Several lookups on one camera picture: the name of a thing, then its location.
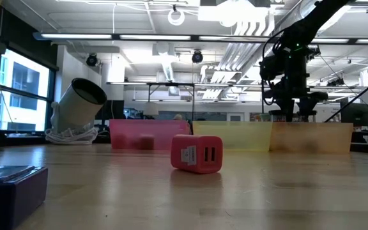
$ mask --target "usb port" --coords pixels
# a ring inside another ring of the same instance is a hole
[[[208,161],[208,148],[205,148],[205,150],[204,150],[204,161],[205,162]]]
[[[211,148],[211,161],[215,161],[215,148]]]

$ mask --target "black box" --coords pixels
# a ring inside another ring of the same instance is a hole
[[[17,227],[46,197],[48,169],[0,166],[0,230]]]

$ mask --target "person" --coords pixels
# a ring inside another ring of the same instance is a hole
[[[181,114],[176,114],[175,117],[173,118],[173,120],[175,120],[175,121],[182,121],[183,120],[183,116]]]

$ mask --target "wooden table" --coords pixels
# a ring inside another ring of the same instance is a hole
[[[19,230],[368,229],[368,154],[225,153],[217,174],[110,145],[0,149],[45,165],[47,200]]]

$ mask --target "red power adapter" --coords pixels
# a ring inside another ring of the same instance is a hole
[[[176,135],[171,144],[171,165],[193,173],[216,173],[222,167],[219,137]]]

